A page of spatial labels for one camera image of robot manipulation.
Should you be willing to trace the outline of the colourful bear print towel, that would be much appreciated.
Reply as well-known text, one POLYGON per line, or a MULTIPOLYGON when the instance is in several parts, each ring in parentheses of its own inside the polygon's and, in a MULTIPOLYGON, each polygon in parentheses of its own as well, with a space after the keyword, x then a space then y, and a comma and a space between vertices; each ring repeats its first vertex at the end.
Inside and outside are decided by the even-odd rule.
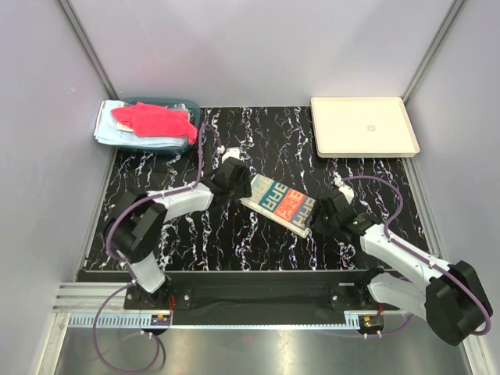
POLYGON ((251 182, 252 195, 241 204, 279 223, 302 238, 311 232, 309 218, 316 200, 261 174, 251 182))

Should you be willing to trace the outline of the red towel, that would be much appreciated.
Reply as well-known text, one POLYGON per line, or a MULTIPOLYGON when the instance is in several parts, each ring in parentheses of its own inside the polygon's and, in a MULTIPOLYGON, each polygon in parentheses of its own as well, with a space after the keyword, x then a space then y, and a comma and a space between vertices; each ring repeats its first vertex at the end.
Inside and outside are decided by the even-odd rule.
POLYGON ((193 145, 198 137, 186 115, 159 105, 138 102, 112 110, 112 115, 122 125, 129 127, 142 138, 187 138, 193 145))

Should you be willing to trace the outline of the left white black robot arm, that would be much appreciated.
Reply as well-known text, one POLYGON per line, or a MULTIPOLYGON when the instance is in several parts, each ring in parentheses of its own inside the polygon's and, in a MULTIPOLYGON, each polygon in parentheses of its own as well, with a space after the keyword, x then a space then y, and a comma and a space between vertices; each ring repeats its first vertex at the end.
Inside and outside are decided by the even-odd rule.
POLYGON ((214 203, 251 195, 250 170, 235 157, 183 187, 150 193, 126 191, 105 222, 105 250, 125 264, 141 300, 151 309, 161 309, 168 302, 169 282, 154 251, 164 223, 206 211, 214 203))

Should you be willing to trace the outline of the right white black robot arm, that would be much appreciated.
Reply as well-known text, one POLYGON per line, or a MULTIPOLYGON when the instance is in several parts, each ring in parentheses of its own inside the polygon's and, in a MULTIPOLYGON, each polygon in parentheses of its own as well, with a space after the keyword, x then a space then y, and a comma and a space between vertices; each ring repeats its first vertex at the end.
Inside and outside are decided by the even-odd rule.
POLYGON ((382 270, 368 272, 354 292, 362 309, 382 303, 405 310, 453 346, 491 329, 493 309, 469 263, 451 263, 420 250, 369 215, 357 214, 340 191, 316 200, 309 226, 343 237, 398 272, 397 277, 382 270))

